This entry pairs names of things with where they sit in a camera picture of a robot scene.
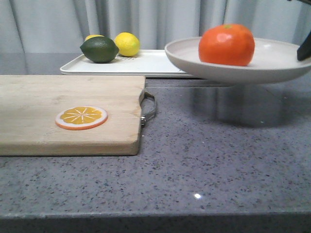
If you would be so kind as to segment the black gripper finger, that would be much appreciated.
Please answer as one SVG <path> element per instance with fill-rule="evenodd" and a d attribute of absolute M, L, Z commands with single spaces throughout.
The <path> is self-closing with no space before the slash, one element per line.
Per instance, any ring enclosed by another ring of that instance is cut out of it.
<path fill-rule="evenodd" d="M 297 49 L 297 60 L 304 61 L 311 56 L 311 32 Z"/>

